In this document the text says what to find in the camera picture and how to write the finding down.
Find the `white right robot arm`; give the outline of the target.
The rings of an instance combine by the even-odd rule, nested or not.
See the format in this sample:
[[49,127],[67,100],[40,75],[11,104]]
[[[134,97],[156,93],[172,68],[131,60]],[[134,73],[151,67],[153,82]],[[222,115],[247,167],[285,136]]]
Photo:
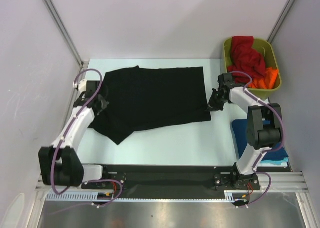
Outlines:
[[266,153],[283,147],[285,130],[282,109],[278,103],[265,103],[246,88],[223,86],[212,90],[208,110],[222,111],[227,102],[237,105],[247,113],[247,146],[235,163],[236,173],[230,177],[231,184],[242,189],[249,182],[248,175],[256,172]]

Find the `black t shirt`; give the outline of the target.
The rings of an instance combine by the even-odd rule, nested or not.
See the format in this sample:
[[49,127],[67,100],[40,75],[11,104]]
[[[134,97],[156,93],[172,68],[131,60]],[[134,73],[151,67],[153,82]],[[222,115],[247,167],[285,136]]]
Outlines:
[[129,67],[107,72],[107,108],[90,128],[117,145],[133,132],[210,121],[202,67],[148,69]]

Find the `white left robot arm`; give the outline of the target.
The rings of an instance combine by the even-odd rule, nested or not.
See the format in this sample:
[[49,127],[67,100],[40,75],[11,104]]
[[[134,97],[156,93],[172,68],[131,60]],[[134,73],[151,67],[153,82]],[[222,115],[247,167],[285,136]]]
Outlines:
[[102,83],[84,79],[76,86],[80,95],[65,127],[51,145],[40,148],[38,158],[45,185],[78,187],[91,180],[100,188],[110,184],[110,175],[102,165],[83,164],[77,154],[87,128],[109,104],[108,89]]

